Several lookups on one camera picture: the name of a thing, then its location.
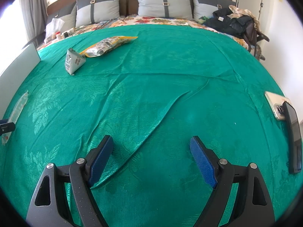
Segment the small packet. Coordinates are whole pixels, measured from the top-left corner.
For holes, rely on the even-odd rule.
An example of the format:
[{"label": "small packet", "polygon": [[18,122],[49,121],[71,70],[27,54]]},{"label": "small packet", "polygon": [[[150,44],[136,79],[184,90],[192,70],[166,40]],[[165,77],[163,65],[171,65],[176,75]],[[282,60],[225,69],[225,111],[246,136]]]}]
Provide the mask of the small packet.
[{"label": "small packet", "polygon": [[[20,99],[17,101],[16,105],[14,106],[14,109],[7,121],[7,123],[13,122],[14,124],[16,124],[25,104],[27,103],[28,100],[28,91],[25,92]],[[11,136],[11,132],[8,132],[6,134],[2,134],[2,145],[5,145],[7,143],[7,141],[9,140]]]},{"label": "small packet", "polygon": [[135,40],[137,37],[125,37],[125,36],[116,36],[108,37],[101,40],[100,42],[88,47],[83,50],[80,54],[84,54],[87,57],[96,57],[118,48],[119,46]]},{"label": "small packet", "polygon": [[65,59],[65,69],[70,75],[74,75],[74,72],[80,68],[86,61],[85,55],[81,55],[74,51],[72,48],[67,50]]}]

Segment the gray pillow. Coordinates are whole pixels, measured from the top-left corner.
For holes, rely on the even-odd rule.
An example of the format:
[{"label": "gray pillow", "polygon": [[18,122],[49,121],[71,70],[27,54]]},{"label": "gray pillow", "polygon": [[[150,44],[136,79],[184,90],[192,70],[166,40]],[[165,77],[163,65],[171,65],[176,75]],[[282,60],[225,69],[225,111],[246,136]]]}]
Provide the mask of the gray pillow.
[{"label": "gray pillow", "polygon": [[139,16],[192,19],[190,0],[138,0]]},{"label": "gray pillow", "polygon": [[229,5],[236,5],[231,0],[194,0],[194,19],[201,17],[212,17],[213,12],[219,8],[227,8]]},{"label": "gray pillow", "polygon": [[119,0],[77,0],[76,28],[119,16]]},{"label": "gray pillow", "polygon": [[73,2],[60,9],[58,12],[49,15],[46,24],[48,25],[53,18],[57,18],[64,21],[63,27],[60,30],[61,33],[74,28],[76,24],[76,9],[76,2]]}]

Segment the clothing pile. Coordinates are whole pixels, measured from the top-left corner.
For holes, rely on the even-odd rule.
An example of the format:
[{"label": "clothing pile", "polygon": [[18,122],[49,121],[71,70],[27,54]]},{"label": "clothing pile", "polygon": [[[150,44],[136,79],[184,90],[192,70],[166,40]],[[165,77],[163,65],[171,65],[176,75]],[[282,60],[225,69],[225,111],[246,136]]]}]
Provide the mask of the clothing pile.
[{"label": "clothing pile", "polygon": [[258,46],[257,35],[262,34],[260,22],[252,12],[233,5],[213,12],[213,18],[207,19],[203,25],[244,39],[249,46],[249,52],[251,51],[251,45]]}]

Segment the teal satin bedsheet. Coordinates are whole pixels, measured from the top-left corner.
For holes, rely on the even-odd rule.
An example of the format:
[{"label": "teal satin bedsheet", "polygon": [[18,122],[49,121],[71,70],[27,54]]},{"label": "teal satin bedsheet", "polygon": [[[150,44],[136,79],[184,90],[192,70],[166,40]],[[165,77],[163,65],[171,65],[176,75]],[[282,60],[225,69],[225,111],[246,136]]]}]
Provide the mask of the teal satin bedsheet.
[{"label": "teal satin bedsheet", "polygon": [[[66,51],[110,36],[138,36],[70,76]],[[72,163],[104,135],[115,147],[92,189],[109,226],[193,226],[211,193],[189,151],[198,135],[219,158],[255,162],[276,217],[295,196],[302,173],[287,170],[287,131],[264,91],[282,94],[264,67],[227,36],[186,26],[135,25],[65,39],[39,52],[42,61],[7,112],[29,91],[16,130],[0,148],[0,183],[25,218],[49,162]],[[221,223],[229,218],[237,186]],[[70,187],[70,207],[79,223]]]}]

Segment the yellow snack bag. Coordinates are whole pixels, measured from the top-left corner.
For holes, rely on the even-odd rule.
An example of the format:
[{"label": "yellow snack bag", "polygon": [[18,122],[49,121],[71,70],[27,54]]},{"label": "yellow snack bag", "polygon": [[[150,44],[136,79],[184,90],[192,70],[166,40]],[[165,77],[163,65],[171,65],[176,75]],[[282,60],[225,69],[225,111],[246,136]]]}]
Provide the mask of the yellow snack bag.
[{"label": "yellow snack bag", "polygon": [[84,54],[87,57],[96,57],[118,48],[122,44],[135,40],[137,37],[115,36],[108,37],[100,42],[83,50],[80,54]]}]

